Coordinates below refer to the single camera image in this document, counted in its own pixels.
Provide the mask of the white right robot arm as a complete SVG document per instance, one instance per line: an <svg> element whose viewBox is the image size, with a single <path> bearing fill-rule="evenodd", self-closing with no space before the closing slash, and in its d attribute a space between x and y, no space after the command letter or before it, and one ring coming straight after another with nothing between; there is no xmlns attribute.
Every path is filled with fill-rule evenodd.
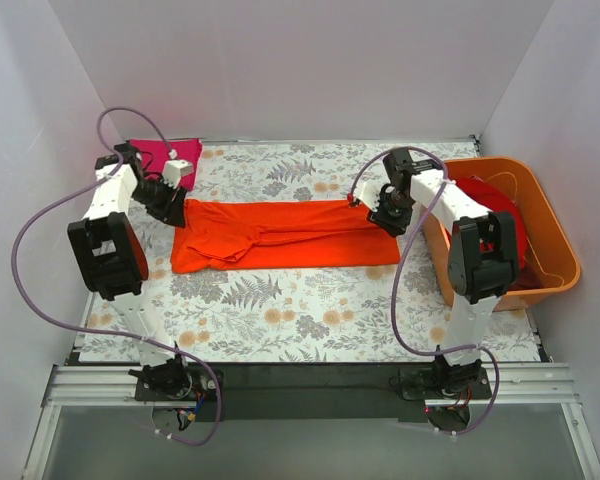
<svg viewBox="0 0 600 480"><path fill-rule="evenodd" d="M411 348L423 360L402 370L397 384L407 400L468 395L488 385L481 362L486 324L519 274L515 220L470 198L434 154L415 160L414 151L379 154L387 184L377 191L355 184L351 193L368 207L371 223L392 237L408 235L409 244L422 227L411 222L415 204L424 206L423 219L434 217L450 233L447 273L454 299L446 336L433 351Z"/></svg>

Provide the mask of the orange t-shirt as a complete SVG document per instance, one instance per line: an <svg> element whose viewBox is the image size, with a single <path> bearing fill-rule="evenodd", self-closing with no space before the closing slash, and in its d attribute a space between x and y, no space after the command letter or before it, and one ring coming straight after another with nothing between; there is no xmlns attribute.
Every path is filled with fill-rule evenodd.
<svg viewBox="0 0 600 480"><path fill-rule="evenodd" d="M189 199L175 230L172 271L383 266L397 240L345 200L219 203Z"/></svg>

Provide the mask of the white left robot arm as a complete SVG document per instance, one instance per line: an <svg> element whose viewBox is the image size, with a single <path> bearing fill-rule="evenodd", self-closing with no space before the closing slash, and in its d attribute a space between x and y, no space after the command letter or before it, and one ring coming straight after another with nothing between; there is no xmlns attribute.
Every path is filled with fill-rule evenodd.
<svg viewBox="0 0 600 480"><path fill-rule="evenodd" d="M158 174L142 165L142 152L126 142L96 161L99 185L84 217L68 225L68 238L88 290L110 302L127 331L134 335L141 369L129 374L150 391L170 399L189 395L193 380L186 360L172 350L176 342L164 330L145 291L149 266L128 218L130 203L142 204L148 215L165 225L185 226L180 185L193 167L170 153Z"/></svg>

